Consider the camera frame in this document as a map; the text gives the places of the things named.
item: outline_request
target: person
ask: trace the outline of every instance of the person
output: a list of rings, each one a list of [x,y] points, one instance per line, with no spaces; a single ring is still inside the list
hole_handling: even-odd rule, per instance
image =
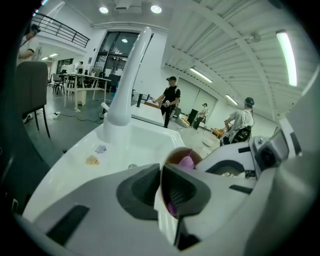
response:
[[[164,127],[168,128],[170,115],[180,100],[181,92],[177,87],[177,78],[175,76],[171,76],[166,80],[169,83],[169,87],[165,89],[164,93],[155,102],[162,103],[160,109],[162,115],[165,114]]]
[[[202,104],[202,106],[203,106],[203,110],[198,114],[199,116],[193,124],[193,129],[195,129],[195,130],[198,129],[200,122],[205,118],[207,111],[208,111],[208,104],[207,103]]]
[[[77,71],[77,73],[82,74],[84,70],[84,62],[79,61],[79,64],[76,66],[75,70]]]
[[[26,35],[23,37],[18,56],[17,56],[17,66],[22,62],[27,61],[39,61],[42,54],[42,47],[39,44],[36,35],[41,31],[36,24],[32,24],[28,28]],[[22,119],[24,123],[29,122],[33,118],[32,114],[23,114]]]
[[[227,132],[221,137],[220,146],[231,144],[237,132],[245,127],[253,127],[255,124],[253,118],[253,106],[255,101],[248,97],[244,101],[244,109],[230,114],[229,119],[224,122]]]

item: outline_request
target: black shirt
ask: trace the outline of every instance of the black shirt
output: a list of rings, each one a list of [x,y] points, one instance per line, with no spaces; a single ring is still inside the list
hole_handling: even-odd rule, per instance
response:
[[[167,89],[165,89],[164,91],[164,101],[163,102],[166,102],[166,101],[170,101],[170,102],[173,102],[176,100],[176,98],[180,98],[180,90],[177,89],[177,86],[170,86],[168,87]]]

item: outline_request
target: metal railing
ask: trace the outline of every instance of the metal railing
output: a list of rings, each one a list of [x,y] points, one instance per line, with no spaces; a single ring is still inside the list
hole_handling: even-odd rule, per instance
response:
[[[86,48],[87,43],[90,40],[73,28],[41,13],[36,13],[33,16],[32,24],[38,25],[43,33],[48,33],[58,38],[68,40],[83,48]]]

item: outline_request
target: white sink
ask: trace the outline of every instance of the white sink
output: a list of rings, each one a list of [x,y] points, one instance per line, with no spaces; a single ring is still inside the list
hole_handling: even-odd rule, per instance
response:
[[[62,156],[43,178],[30,198],[23,216],[33,222],[46,208],[80,185],[92,179],[121,172],[131,164],[143,166],[159,163],[175,148],[184,147],[180,134],[151,123],[131,119],[129,149],[104,142],[100,125]],[[106,152],[96,153],[99,145]],[[99,165],[86,164],[90,155],[98,158]]]

